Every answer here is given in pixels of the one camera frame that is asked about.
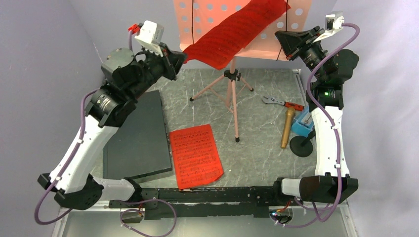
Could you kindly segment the pink tripod music stand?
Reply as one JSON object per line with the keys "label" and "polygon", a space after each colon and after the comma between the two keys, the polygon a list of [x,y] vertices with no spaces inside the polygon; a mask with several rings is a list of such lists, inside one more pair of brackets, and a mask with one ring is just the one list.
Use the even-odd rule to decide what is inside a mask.
{"label": "pink tripod music stand", "polygon": [[[176,0],[174,10],[179,27],[180,49],[184,51],[188,46],[196,43],[213,27],[217,26],[233,13],[241,10],[250,0]],[[236,65],[238,57],[286,61],[282,47],[275,37],[277,31],[301,31],[312,1],[286,0],[288,9],[281,17],[269,24],[250,44],[239,51],[230,63],[220,71],[220,79],[228,80],[227,95],[223,97],[228,110],[237,114],[236,87],[250,88]]]}

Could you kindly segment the blue metronome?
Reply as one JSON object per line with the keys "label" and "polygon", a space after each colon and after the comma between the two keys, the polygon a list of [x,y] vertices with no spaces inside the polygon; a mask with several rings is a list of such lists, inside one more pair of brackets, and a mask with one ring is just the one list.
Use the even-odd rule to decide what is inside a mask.
{"label": "blue metronome", "polygon": [[296,135],[307,137],[313,127],[314,122],[307,106],[293,119],[291,131]]}

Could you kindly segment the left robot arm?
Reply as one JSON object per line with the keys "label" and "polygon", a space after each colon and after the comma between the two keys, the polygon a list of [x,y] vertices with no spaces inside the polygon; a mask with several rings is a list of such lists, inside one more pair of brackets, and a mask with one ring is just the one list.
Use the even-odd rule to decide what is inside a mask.
{"label": "left robot arm", "polygon": [[159,52],[142,49],[144,59],[128,48],[109,53],[101,70],[105,83],[81,104],[81,125],[56,168],[38,178],[54,200],[67,209],[86,210],[98,201],[120,201],[136,207],[142,188],[132,179],[104,179],[91,174],[94,158],[136,109],[138,98],[160,78],[176,80],[186,54],[159,45]]}

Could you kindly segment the black microphone desk stand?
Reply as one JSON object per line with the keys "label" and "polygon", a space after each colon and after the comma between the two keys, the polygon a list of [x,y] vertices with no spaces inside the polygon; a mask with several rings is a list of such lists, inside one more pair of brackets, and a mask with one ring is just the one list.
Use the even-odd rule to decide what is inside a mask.
{"label": "black microphone desk stand", "polygon": [[290,150],[293,154],[298,157],[307,157],[312,154],[313,152],[313,144],[311,143],[311,139],[314,138],[316,135],[315,129],[313,129],[307,137],[298,135],[293,137],[290,140]]}

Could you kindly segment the gold microphone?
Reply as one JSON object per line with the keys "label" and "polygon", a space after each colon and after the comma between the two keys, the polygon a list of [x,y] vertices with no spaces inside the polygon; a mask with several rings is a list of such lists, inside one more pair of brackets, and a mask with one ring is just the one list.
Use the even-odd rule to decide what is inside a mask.
{"label": "gold microphone", "polygon": [[285,122],[280,144],[281,149],[285,149],[287,147],[294,117],[295,108],[288,107],[285,113]]}

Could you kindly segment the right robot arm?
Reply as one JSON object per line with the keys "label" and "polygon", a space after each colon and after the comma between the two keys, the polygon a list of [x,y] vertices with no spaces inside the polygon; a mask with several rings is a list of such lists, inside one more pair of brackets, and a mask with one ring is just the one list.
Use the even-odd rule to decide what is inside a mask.
{"label": "right robot arm", "polygon": [[278,178],[272,198],[284,205],[291,197],[306,202],[342,203],[358,190],[358,179],[350,176],[344,157],[341,121],[343,84],[352,78],[359,56],[344,46],[332,53],[319,41],[324,29],[319,26],[303,32],[277,31],[288,60],[300,58],[314,73],[315,82],[306,90],[306,101],[314,122],[317,161],[313,176]]}

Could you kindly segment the red sheet music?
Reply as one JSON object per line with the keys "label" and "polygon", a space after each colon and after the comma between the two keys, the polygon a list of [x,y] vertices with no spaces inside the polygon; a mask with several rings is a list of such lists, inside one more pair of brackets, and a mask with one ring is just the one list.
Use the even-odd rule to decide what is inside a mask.
{"label": "red sheet music", "polygon": [[239,51],[288,9],[290,6],[285,0],[251,0],[188,46],[183,51],[187,56],[184,63],[197,60],[217,70],[225,68]]}
{"label": "red sheet music", "polygon": [[210,184],[224,174],[210,124],[170,132],[169,141],[180,190]]}

